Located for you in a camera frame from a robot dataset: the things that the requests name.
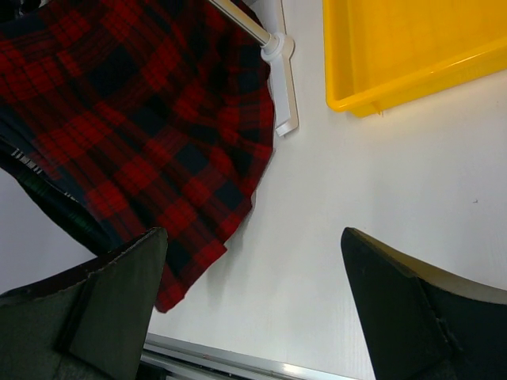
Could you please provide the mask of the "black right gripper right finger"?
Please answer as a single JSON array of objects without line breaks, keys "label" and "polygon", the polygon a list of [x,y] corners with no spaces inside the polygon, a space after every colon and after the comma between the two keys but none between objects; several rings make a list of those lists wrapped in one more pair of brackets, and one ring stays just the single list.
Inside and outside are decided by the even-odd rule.
[{"label": "black right gripper right finger", "polygon": [[378,379],[504,379],[506,292],[347,227],[341,253]]}]

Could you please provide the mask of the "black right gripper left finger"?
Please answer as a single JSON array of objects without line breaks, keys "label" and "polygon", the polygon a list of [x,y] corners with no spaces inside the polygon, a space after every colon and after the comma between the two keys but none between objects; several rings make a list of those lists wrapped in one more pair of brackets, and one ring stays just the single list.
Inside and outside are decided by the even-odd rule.
[{"label": "black right gripper left finger", "polygon": [[162,278],[167,233],[1,295],[3,379],[133,379]]}]

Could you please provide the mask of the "red navy plaid skirt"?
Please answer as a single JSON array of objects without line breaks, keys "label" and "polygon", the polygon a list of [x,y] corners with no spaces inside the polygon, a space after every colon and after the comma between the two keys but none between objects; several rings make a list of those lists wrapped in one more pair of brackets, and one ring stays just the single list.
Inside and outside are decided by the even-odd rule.
[{"label": "red navy plaid skirt", "polygon": [[112,249],[166,230],[161,313],[250,213],[273,152],[268,80],[257,42],[206,1],[1,4],[8,139]]}]

